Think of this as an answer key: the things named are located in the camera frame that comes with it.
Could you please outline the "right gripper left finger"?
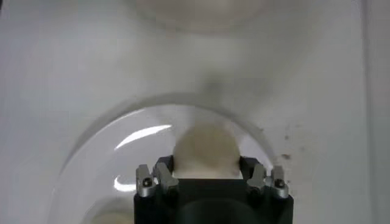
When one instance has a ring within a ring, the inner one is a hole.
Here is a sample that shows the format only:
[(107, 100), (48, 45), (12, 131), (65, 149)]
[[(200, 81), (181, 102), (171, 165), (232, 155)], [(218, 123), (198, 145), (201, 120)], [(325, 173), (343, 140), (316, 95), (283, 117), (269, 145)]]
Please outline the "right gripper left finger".
[(173, 176), (174, 158), (172, 155), (160, 157), (152, 172), (147, 164), (141, 164), (136, 169), (136, 191), (140, 197), (152, 197), (157, 189), (163, 195), (172, 196), (179, 191), (179, 180)]

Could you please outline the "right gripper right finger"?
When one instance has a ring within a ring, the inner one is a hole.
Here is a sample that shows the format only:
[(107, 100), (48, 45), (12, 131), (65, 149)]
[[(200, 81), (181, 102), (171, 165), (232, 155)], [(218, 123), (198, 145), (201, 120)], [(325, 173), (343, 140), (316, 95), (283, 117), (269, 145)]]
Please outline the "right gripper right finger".
[(256, 158), (241, 156), (239, 168), (244, 181), (261, 194), (269, 191), (275, 198), (288, 198), (289, 187), (285, 181), (285, 173), (282, 166), (274, 166), (268, 173), (265, 166)]

